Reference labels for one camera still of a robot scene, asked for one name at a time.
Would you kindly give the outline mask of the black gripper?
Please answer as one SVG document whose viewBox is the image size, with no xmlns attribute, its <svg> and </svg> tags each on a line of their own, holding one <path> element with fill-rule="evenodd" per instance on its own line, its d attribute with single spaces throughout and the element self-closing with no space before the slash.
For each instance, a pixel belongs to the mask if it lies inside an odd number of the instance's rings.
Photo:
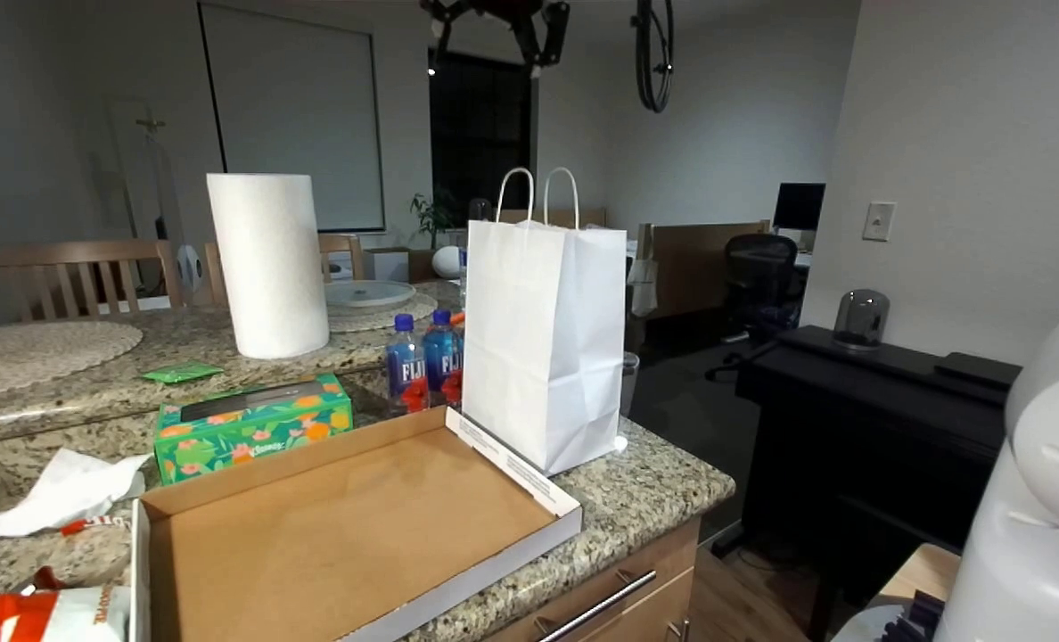
<svg viewBox="0 0 1059 642">
<path fill-rule="evenodd" d="M 510 26 L 528 66 L 550 66 L 563 58 L 570 0 L 415 0 L 432 19 L 434 49 L 453 40 L 453 21 L 463 14 L 491 14 Z"/>
</svg>

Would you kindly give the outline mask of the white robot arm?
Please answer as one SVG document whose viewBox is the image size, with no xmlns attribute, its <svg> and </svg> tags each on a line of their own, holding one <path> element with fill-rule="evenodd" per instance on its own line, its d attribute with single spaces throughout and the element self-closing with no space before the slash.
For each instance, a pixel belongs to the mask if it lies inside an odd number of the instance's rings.
<svg viewBox="0 0 1059 642">
<path fill-rule="evenodd" d="M 858 0 L 804 314 L 1013 357 L 942 642 L 1059 642 L 1059 0 Z"/>
</svg>

